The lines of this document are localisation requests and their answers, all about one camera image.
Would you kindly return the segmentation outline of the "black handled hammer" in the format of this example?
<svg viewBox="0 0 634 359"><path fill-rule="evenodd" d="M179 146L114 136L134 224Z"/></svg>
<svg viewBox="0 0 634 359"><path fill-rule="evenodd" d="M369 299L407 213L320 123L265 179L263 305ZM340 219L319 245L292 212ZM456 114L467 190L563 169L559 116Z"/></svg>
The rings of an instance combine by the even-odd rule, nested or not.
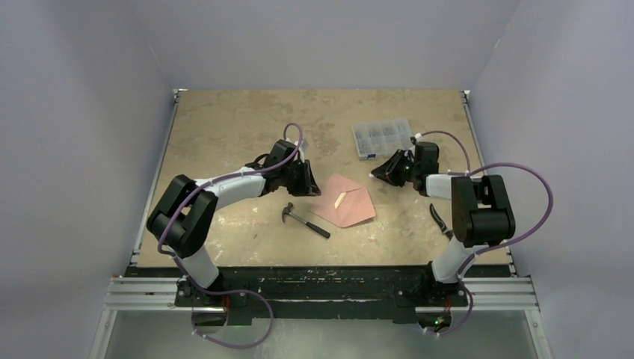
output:
<svg viewBox="0 0 634 359"><path fill-rule="evenodd" d="M293 208L294 208L294 204L291 202L288 202L288 204L283 208L282 215L281 215L283 223L286 222L287 217L294 218L296 221L302 223L305 227L309 228L311 231L313 231L314 233L317 233L321 237L325 239L330 238L331 234L329 232L317 226L316 224L309 222L308 220L300 217L299 215L296 215L295 213L292 212Z"/></svg>

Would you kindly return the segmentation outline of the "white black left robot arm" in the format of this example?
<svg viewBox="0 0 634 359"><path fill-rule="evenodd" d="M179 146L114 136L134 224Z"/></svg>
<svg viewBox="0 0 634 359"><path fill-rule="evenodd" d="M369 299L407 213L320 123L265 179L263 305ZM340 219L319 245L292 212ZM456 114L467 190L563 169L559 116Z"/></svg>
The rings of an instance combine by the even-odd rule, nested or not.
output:
<svg viewBox="0 0 634 359"><path fill-rule="evenodd" d="M167 254L195 284L194 297L203 305L217 304L223 295L223 276L204 248L214 214L241 200L262 197L284 187L293 197L321 194L309 160L301 148L286 140L229 174L194 180L174 177L146 222Z"/></svg>

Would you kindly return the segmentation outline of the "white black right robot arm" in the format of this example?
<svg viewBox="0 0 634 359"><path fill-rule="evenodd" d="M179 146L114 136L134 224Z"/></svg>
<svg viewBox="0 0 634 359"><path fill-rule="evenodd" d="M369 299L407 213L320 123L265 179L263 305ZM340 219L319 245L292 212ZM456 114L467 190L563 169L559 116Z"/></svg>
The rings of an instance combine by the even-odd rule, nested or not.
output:
<svg viewBox="0 0 634 359"><path fill-rule="evenodd" d="M419 142L413 150L396 150L370 175L395 187L410 183L424 197L451 202L452 238L440 257L422 273L419 293L438 304L458 289L460 276L472 265L477 251L510 239L516 230L514 214L500 175L468 177L439 172L440 149Z"/></svg>

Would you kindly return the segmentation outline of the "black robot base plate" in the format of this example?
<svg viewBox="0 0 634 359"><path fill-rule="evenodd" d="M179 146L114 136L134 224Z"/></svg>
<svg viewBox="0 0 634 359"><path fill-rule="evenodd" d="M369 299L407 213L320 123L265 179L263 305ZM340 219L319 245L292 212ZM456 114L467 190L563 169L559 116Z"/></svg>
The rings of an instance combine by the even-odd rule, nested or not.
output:
<svg viewBox="0 0 634 359"><path fill-rule="evenodd" d="M177 307L192 307L197 324L250 325L253 319L383 319L425 321L418 307L463 309L467 292L424 295L422 266L224 266L223 295L203 294L176 268L129 267L125 277L174 278Z"/></svg>

